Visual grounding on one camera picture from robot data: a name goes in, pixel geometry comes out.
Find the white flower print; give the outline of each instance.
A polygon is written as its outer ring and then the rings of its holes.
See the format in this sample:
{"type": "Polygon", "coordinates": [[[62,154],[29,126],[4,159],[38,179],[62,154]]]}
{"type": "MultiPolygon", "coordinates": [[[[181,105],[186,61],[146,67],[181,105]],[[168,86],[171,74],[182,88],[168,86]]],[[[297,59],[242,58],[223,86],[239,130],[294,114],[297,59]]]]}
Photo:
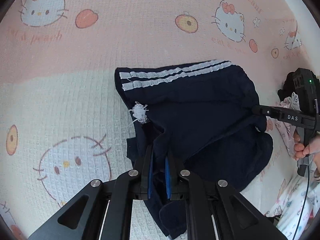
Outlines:
{"type": "Polygon", "coordinates": [[[254,24],[254,27],[259,27],[259,23],[260,23],[260,19],[258,19],[257,17],[253,20],[253,24],[254,24]]]}
{"type": "Polygon", "coordinates": [[[285,29],[282,27],[282,29],[280,30],[280,35],[283,35],[285,32],[285,29]]]}

